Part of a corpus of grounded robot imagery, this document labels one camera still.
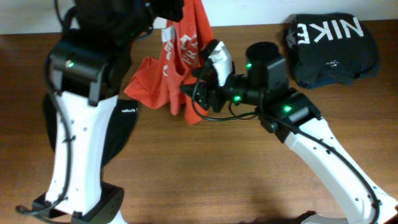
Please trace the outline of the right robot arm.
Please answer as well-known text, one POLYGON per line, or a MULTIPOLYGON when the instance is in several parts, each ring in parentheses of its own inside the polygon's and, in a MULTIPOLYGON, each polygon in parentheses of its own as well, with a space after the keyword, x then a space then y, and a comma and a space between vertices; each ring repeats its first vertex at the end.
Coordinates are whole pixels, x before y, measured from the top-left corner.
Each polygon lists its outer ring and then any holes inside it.
POLYGON ((251 105, 230 120, 257 118, 261 126, 296 153, 342 208, 341 223, 396 223, 397 200, 381 189, 354 161, 311 100, 287 78, 287 62, 272 42, 246 50, 246 74, 238 74, 224 42, 213 40, 201 51, 203 65, 195 82, 180 90, 194 112, 219 112, 224 106, 251 105))

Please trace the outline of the red soccer t-shirt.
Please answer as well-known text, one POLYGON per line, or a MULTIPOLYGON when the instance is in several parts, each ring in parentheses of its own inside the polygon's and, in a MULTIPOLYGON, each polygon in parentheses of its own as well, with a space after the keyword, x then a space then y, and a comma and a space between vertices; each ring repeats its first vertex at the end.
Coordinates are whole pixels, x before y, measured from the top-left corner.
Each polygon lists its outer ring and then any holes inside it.
POLYGON ((193 105, 192 99, 180 87, 197 81, 192 72, 204 64, 200 52, 215 39, 202 1, 185 1, 183 19, 167 21, 161 30, 161 38, 159 58, 145 57, 124 93, 151 109, 169 104, 174 116, 184 108, 186 122, 197 124, 202 118, 195 110, 202 115, 207 112, 198 104, 193 105))

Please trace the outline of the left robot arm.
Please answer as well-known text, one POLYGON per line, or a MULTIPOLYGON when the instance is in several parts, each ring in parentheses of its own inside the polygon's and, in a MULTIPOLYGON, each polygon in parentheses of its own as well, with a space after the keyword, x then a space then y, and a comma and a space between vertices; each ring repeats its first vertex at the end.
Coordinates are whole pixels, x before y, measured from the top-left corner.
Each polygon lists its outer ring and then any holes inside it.
POLYGON ((124 223, 124 190, 101 180, 106 133, 131 44, 158 18, 178 22, 183 1, 75 1, 62 15, 61 39, 47 55, 44 78, 55 110, 55 162, 48 190, 18 211, 46 223, 124 223))

